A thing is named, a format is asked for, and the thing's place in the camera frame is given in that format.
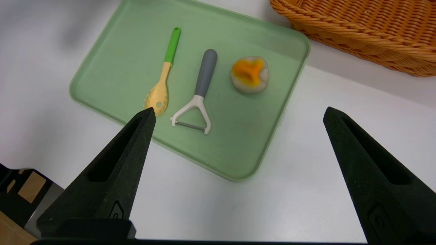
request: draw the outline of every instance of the plastic tray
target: plastic tray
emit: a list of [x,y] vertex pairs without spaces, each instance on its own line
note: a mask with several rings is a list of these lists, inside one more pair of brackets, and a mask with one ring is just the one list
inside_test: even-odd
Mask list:
[[[159,80],[175,26],[182,34],[167,82],[168,108],[153,140],[228,180],[246,180],[262,162],[309,54],[308,39],[297,31],[193,0],[124,0],[74,76],[70,95],[126,124]],[[204,101],[212,121],[206,136],[173,127],[169,118],[192,98],[209,48],[218,62]],[[243,94],[230,82],[232,65],[245,56],[268,62],[269,85],[259,94]],[[196,109],[180,121],[205,125]]]

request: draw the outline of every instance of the wicker basket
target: wicker basket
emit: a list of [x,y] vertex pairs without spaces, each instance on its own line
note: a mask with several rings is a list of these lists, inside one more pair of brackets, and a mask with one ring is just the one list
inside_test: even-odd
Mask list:
[[414,76],[436,75],[434,0],[270,0],[309,38]]

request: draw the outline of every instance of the y-peeler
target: y-peeler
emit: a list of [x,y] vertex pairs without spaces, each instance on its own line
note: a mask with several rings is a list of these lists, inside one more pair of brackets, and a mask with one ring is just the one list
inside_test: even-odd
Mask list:
[[[197,79],[197,85],[195,87],[195,93],[192,100],[186,104],[182,109],[180,109],[178,112],[174,114],[170,118],[172,125],[175,127],[176,125],[185,126],[192,129],[197,129],[202,132],[204,132],[205,135],[207,135],[212,127],[211,120],[209,119],[208,112],[206,111],[206,108],[204,107],[204,98],[206,97],[206,94],[209,89],[209,84],[211,83],[212,75],[215,70],[215,65],[217,63],[218,54],[213,49],[208,49],[203,55],[203,60],[201,61],[201,67],[200,72],[198,73],[198,79]],[[203,115],[204,120],[206,121],[206,127],[199,127],[197,125],[192,125],[188,123],[183,123],[177,121],[177,119],[183,115],[185,112],[189,111],[190,109],[197,107],[201,114]]]

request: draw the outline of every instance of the white table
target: white table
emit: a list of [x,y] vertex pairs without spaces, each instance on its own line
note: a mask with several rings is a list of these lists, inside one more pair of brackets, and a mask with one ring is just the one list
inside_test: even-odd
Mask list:
[[[279,24],[267,0],[205,0]],[[119,0],[0,2],[0,162],[67,187],[121,129],[68,85]],[[259,172],[228,182],[152,143],[130,219],[137,238],[364,242],[322,118],[348,113],[436,190],[436,79],[311,41]]]

